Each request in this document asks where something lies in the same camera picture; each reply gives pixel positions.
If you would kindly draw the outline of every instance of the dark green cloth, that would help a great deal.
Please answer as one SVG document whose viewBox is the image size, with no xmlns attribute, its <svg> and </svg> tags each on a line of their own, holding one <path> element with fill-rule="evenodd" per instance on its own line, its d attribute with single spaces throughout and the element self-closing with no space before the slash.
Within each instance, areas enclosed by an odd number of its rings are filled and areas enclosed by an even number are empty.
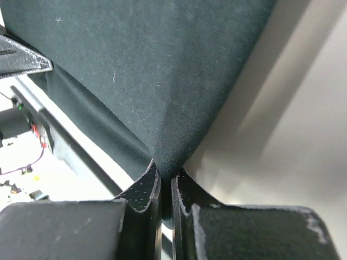
<svg viewBox="0 0 347 260">
<path fill-rule="evenodd" d="M 32 78 L 75 124 L 132 178 L 143 173 L 150 157 L 168 178 L 216 118 L 274 2 L 0 5 L 8 32 L 54 61 L 46 80 Z"/>
</svg>

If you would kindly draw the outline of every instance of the cable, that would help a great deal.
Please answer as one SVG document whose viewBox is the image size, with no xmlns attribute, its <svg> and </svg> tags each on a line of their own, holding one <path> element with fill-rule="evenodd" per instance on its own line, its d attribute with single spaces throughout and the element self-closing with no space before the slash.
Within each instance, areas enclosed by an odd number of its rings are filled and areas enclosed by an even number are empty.
<svg viewBox="0 0 347 260">
<path fill-rule="evenodd" d="M 0 95 L 3 96 L 3 97 L 5 97 L 5 98 L 7 98 L 8 100 L 11 100 L 11 101 L 12 101 L 12 99 L 9 98 L 8 96 L 6 96 L 4 93 L 1 93 L 1 92 L 0 92 Z"/>
<path fill-rule="evenodd" d="M 24 166 L 24 167 L 20 167 L 20 168 L 18 168 L 18 169 L 15 169 L 15 170 L 13 170 L 13 171 L 4 172 L 4 173 L 0 174 L 0 176 L 5 175 L 5 174 L 9 174 L 9 173 L 13 173 L 13 172 L 16 172 L 16 171 L 25 170 L 26 168 L 31 167 L 33 164 L 37 163 L 37 162 L 42 158 L 43 154 L 44 154 L 44 147 L 42 148 L 42 152 L 41 152 L 41 154 L 40 154 L 40 157 L 39 157 L 36 161 L 32 162 L 31 164 L 28 164 L 27 166 Z"/>
</svg>

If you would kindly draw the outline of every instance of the white surface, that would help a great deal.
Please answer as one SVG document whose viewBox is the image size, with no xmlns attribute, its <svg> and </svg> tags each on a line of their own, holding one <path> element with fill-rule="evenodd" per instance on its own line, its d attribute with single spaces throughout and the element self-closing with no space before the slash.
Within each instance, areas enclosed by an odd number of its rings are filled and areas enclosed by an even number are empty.
<svg viewBox="0 0 347 260">
<path fill-rule="evenodd" d="M 190 174 L 228 204 L 302 205 L 347 259 L 346 1 L 279 1 Z"/>
</svg>

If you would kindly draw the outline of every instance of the black cylinder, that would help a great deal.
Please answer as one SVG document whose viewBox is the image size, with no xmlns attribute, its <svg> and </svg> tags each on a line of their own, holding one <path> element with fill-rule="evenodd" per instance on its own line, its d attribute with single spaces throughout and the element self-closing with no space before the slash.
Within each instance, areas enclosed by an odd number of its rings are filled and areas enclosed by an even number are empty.
<svg viewBox="0 0 347 260">
<path fill-rule="evenodd" d="M 18 107 L 0 112 L 0 140 L 30 131 L 27 118 Z"/>
</svg>

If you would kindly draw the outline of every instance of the fabric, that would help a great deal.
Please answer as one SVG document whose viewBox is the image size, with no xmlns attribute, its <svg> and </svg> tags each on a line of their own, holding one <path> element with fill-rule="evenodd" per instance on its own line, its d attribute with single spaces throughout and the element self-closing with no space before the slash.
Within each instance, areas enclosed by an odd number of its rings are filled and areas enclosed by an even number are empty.
<svg viewBox="0 0 347 260">
<path fill-rule="evenodd" d="M 211 126 L 274 2 L 0 5 L 7 31 L 54 61 L 46 81 L 32 78 L 75 124 L 132 177 L 152 156 L 169 179 Z"/>
</svg>

